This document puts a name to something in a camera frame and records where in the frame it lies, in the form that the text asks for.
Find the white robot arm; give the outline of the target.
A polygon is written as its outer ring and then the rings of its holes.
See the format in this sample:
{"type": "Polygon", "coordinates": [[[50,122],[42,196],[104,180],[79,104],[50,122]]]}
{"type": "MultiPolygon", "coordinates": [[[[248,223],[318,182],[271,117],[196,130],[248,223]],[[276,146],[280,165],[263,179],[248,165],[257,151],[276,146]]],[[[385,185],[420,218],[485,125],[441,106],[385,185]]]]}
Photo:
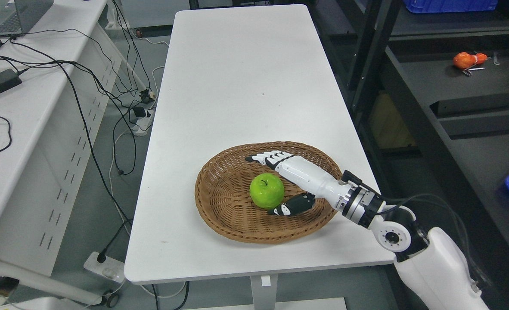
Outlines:
{"type": "Polygon", "coordinates": [[[487,309],[463,251],[443,229],[422,228],[414,212],[405,206],[406,200],[387,202],[349,171],[336,179],[311,161],[284,151],[251,155],[246,161],[266,165],[302,189],[270,214],[294,216],[323,198],[346,219],[371,231],[381,247],[395,254],[398,275],[428,309],[487,309]]]}

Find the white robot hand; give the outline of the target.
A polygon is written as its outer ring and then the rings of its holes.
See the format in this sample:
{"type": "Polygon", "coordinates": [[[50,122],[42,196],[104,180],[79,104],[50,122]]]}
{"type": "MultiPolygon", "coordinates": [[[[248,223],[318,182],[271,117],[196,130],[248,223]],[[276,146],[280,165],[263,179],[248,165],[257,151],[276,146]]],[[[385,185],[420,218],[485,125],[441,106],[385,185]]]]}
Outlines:
{"type": "Polygon", "coordinates": [[[317,198],[325,198],[337,211],[344,211],[347,206],[352,186],[301,156],[285,151],[269,151],[247,156],[245,161],[266,165],[304,190],[304,193],[268,210],[267,214],[295,216],[312,209],[317,198]]]}

